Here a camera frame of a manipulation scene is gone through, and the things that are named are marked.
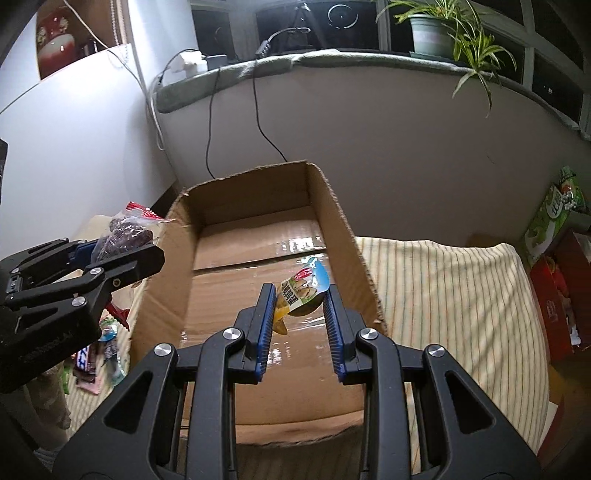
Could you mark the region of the dark red dates packet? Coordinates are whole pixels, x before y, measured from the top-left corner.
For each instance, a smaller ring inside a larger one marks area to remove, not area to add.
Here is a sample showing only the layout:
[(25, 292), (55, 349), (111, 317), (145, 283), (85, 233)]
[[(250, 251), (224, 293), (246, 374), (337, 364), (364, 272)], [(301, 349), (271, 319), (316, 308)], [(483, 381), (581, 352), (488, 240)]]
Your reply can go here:
[(109, 222), (106, 232), (97, 240), (91, 262), (101, 262), (152, 242), (161, 227), (168, 223), (150, 208), (128, 202)]

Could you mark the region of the yellow green snack packet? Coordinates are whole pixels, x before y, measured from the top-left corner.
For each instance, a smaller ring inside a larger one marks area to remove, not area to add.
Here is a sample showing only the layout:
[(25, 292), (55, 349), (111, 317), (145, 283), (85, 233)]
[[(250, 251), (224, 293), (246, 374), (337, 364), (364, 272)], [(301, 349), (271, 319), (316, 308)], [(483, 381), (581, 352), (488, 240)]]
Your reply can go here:
[(314, 312), (324, 301), (331, 280), (318, 257), (310, 257), (300, 270), (280, 282), (273, 313), (273, 332), (287, 335), (284, 318), (305, 316)]

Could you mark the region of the red white vase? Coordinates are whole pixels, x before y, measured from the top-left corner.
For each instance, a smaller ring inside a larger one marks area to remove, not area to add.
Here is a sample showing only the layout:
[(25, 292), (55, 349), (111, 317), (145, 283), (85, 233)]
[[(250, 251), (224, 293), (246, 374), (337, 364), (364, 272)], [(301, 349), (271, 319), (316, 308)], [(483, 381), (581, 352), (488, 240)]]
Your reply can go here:
[(67, 7), (57, 7), (37, 22), (36, 46), (42, 79), (77, 60), (71, 11)]

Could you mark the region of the open cardboard box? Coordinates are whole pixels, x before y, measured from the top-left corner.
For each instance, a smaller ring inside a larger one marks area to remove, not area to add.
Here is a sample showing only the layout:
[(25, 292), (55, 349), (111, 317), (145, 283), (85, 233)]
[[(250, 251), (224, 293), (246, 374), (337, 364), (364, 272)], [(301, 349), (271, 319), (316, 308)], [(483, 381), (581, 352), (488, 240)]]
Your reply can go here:
[[(263, 284), (318, 258), (342, 302), (385, 329), (375, 284), (338, 198), (308, 162), (259, 167), (182, 193), (156, 236), (162, 270), (134, 298), (130, 360), (156, 344), (187, 347), (235, 323)], [(235, 390), (242, 443), (317, 440), (363, 421), (363, 388), (339, 382), (321, 311), (286, 319), (263, 381)]]

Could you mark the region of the red gift box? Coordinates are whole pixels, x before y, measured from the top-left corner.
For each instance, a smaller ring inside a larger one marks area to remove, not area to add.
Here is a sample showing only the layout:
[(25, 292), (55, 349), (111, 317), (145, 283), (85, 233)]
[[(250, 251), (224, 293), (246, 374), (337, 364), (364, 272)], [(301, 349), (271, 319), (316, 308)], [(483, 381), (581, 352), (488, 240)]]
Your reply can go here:
[(590, 347), (590, 237), (572, 230), (530, 271), (550, 360), (560, 362)]

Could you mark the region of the white power strip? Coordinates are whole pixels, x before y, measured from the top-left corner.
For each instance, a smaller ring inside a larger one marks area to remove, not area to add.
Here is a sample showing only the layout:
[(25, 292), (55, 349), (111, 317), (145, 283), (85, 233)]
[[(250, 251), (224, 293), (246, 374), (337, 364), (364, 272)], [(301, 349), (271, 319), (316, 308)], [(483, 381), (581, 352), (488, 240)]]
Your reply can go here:
[(199, 50), (186, 49), (179, 52), (171, 61), (172, 73), (184, 73), (186, 77), (200, 75), (228, 64), (228, 55), (204, 55)]

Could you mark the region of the upright snickers bar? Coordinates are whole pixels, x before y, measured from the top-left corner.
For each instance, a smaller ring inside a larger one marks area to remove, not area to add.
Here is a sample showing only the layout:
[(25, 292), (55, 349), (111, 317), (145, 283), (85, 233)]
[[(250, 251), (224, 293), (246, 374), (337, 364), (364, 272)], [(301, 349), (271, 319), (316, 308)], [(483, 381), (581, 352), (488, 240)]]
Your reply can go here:
[(76, 353), (74, 368), (84, 375), (95, 376), (97, 367), (98, 347), (90, 344)]

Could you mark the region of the grey windowsill cushion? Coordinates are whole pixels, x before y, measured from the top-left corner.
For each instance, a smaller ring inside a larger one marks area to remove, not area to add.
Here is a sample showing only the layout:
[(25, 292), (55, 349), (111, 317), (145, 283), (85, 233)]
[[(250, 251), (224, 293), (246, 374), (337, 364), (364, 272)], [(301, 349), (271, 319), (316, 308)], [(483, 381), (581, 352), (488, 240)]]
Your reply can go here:
[(153, 106), (156, 112), (169, 114), (204, 99), (212, 93), (231, 88), (253, 78), (284, 75), (297, 69), (328, 70), (339, 68), (383, 68), (453, 76), (458, 79), (458, 87), (464, 86), (468, 80), (476, 77), (469, 68), (456, 66), (449, 62), (329, 49), (304, 54), (271, 56), (221, 66), (155, 88)]

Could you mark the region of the striped yellow table cloth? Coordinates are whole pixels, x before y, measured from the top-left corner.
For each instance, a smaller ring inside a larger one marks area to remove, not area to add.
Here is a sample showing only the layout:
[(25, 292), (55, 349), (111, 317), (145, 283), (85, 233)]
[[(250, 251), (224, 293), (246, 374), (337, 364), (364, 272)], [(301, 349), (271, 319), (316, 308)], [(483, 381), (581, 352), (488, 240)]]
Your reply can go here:
[[(546, 340), (531, 282), (515, 249), (460, 248), (432, 241), (361, 237), (358, 246), (384, 314), (388, 336), (422, 349), (443, 345), (504, 413), (533, 450), (549, 408)], [(130, 360), (134, 298), (144, 283), (117, 292), (129, 311), (117, 335)], [(242, 443), (243, 479), (352, 479), (359, 466), (361, 424), (317, 440)]]

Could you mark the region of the green snack bag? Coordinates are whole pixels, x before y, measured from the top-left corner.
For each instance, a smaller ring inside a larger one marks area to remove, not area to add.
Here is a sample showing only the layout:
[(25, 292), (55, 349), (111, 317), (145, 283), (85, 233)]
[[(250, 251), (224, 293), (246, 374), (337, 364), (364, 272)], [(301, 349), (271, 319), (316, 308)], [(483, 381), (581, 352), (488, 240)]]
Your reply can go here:
[(579, 233), (590, 230), (590, 205), (575, 171), (563, 166), (559, 181), (550, 184), (520, 241), (526, 266), (533, 267), (568, 229)]

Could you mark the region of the potted spider plant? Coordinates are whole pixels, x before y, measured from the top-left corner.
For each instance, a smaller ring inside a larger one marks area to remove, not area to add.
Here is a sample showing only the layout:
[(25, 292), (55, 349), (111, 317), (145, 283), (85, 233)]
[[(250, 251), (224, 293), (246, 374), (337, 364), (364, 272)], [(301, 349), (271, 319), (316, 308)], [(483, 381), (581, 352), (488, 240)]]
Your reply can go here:
[(377, 17), (389, 15), (397, 24), (408, 22), (413, 33), (414, 53), (428, 58), (450, 60), (466, 69), (454, 94), (476, 79), (493, 108), (490, 83), (501, 84), (500, 71), (515, 56), (486, 31), (481, 14), (471, 1), (387, 1)]

